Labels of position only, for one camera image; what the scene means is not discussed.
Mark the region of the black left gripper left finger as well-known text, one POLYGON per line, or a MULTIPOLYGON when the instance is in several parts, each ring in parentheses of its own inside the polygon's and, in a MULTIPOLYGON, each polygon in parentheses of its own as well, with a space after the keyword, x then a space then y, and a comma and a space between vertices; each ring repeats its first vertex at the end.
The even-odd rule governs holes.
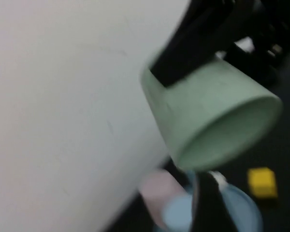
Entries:
POLYGON ((203 45, 232 12, 230 0, 191 0, 175 33, 155 59, 150 71, 164 86, 184 78, 204 62, 203 45))

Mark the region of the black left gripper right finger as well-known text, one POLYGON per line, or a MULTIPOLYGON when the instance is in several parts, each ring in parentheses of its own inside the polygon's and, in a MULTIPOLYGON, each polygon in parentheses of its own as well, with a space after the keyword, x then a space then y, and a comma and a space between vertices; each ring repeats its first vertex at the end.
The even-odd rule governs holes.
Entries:
POLYGON ((235 224, 226 208, 218 182, 209 173, 196 175, 192 200, 193 232, 233 232, 235 224))

